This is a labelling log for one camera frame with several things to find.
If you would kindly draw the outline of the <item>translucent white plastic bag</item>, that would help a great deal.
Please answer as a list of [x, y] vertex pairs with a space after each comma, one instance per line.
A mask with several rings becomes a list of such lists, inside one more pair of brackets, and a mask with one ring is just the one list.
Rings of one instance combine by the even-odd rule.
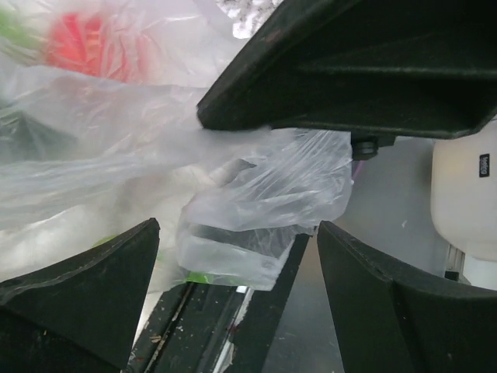
[[[275, 1], [1, 3], [1, 277], [47, 267], [141, 221], [160, 225], [150, 291], [185, 281], [272, 289], [296, 236], [338, 218], [349, 135], [201, 127], [196, 104]], [[145, 81], [51, 67], [66, 12], [148, 40]]]

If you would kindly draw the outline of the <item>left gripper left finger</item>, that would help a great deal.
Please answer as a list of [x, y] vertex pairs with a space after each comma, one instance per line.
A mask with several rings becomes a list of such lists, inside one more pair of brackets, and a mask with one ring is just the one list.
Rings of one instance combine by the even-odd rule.
[[108, 242], [1, 283], [3, 372], [120, 372], [159, 244], [151, 218]]

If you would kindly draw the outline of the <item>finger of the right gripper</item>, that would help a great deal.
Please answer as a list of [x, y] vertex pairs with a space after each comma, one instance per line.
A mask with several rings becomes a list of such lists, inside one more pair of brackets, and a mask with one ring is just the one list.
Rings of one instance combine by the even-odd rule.
[[199, 101], [209, 129], [452, 139], [496, 115], [494, 1], [285, 1]]

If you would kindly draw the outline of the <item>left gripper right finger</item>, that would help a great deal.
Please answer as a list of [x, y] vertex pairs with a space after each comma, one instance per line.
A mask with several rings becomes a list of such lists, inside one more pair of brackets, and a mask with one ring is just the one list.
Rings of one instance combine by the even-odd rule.
[[494, 372], [496, 293], [420, 270], [331, 222], [318, 251], [346, 372]]

